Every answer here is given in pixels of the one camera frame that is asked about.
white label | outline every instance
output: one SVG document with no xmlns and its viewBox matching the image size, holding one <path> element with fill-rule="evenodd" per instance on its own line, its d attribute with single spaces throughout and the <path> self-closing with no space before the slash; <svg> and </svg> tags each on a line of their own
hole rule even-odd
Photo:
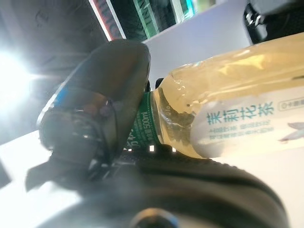
<svg viewBox="0 0 304 228">
<path fill-rule="evenodd" d="M 202 157 L 303 147 L 304 87 L 207 103 L 190 140 Z"/>
</svg>

white wall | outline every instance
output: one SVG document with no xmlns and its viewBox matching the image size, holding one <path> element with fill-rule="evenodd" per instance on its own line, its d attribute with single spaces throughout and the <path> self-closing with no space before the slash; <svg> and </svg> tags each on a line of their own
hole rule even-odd
<svg viewBox="0 0 304 228">
<path fill-rule="evenodd" d="M 242 19 L 245 4 L 227 0 L 145 41 L 152 58 L 151 87 L 181 65 L 249 46 Z"/>
</svg>

white surface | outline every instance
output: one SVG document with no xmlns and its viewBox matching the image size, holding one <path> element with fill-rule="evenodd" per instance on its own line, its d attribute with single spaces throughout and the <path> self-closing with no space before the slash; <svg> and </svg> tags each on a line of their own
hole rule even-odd
<svg viewBox="0 0 304 228">
<path fill-rule="evenodd" d="M 245 0 L 227 0 L 145 41 L 151 53 L 151 88 L 179 66 L 248 47 L 245 5 Z"/>
<path fill-rule="evenodd" d="M 0 146 L 0 160 L 14 180 L 23 179 L 29 168 L 47 161 L 48 157 L 49 152 L 40 145 L 38 132 Z M 283 201 L 291 227 L 304 227 L 304 147 L 215 160 L 244 169 L 268 184 Z"/>
</svg>

black plastic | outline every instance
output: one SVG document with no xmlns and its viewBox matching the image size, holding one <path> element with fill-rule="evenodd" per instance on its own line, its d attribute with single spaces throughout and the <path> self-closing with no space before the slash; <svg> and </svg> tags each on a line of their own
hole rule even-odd
<svg viewBox="0 0 304 228">
<path fill-rule="evenodd" d="M 251 2 L 255 5 L 246 6 L 243 20 L 253 44 L 304 32 L 304 3 L 288 1 L 293 4 L 279 4 L 279 1 L 266 0 Z"/>
<path fill-rule="evenodd" d="M 110 177 L 78 185 L 83 201 L 39 228 L 129 227 L 148 208 L 190 222 L 187 228 L 205 222 L 216 228 L 289 227 L 280 199 L 254 176 L 212 160 L 164 154 L 126 152 L 121 162 L 135 163 L 117 164 Z M 57 184 L 71 186 L 59 179 Z"/>
<path fill-rule="evenodd" d="M 40 114 L 40 140 L 53 153 L 29 171 L 27 188 L 71 169 L 86 172 L 96 157 L 110 165 L 123 151 L 149 67 L 148 48 L 129 40 L 109 42 L 80 64 Z"/>
</svg>

table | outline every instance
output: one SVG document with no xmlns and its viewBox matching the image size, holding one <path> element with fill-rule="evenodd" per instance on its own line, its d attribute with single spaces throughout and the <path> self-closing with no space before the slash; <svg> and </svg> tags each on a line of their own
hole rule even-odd
<svg viewBox="0 0 304 228">
<path fill-rule="evenodd" d="M 15 182 L 24 179 L 29 168 L 47 161 L 49 156 L 50 152 L 39 142 L 38 132 L 32 132 L 0 146 L 0 161 L 13 180 L 5 187 L 7 191 L 11 191 Z M 291 227 L 304 227 L 304 147 L 214 160 L 244 169 L 267 183 L 283 201 Z"/>
</svg>

